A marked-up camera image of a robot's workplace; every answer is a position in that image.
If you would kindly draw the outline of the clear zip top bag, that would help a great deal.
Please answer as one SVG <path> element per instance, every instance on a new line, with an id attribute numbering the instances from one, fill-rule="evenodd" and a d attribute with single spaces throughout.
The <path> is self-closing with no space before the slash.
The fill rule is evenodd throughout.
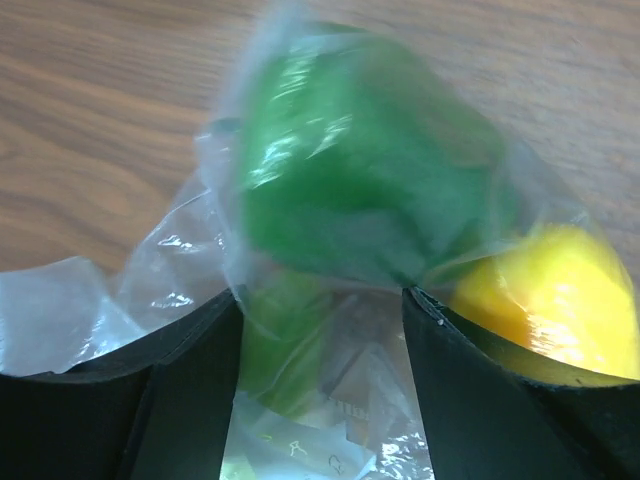
<path id="1" fill-rule="evenodd" d="M 3 478 L 638 477 L 623 262 L 413 50 L 279 9 L 196 146 L 119 275 L 2 275 Z"/>

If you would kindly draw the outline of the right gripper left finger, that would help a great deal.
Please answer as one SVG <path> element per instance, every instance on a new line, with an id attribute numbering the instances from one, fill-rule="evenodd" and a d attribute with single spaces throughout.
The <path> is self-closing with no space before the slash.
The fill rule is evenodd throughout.
<path id="1" fill-rule="evenodd" d="M 215 479 L 243 317 L 229 291 L 63 374 L 1 379 L 5 479 Z"/>

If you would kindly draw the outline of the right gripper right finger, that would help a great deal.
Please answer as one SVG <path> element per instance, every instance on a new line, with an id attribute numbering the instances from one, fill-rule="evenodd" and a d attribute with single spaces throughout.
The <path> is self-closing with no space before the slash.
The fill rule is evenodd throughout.
<path id="1" fill-rule="evenodd" d="M 638 382 L 531 352 L 419 289 L 402 317 L 436 478 L 638 478 Z"/>

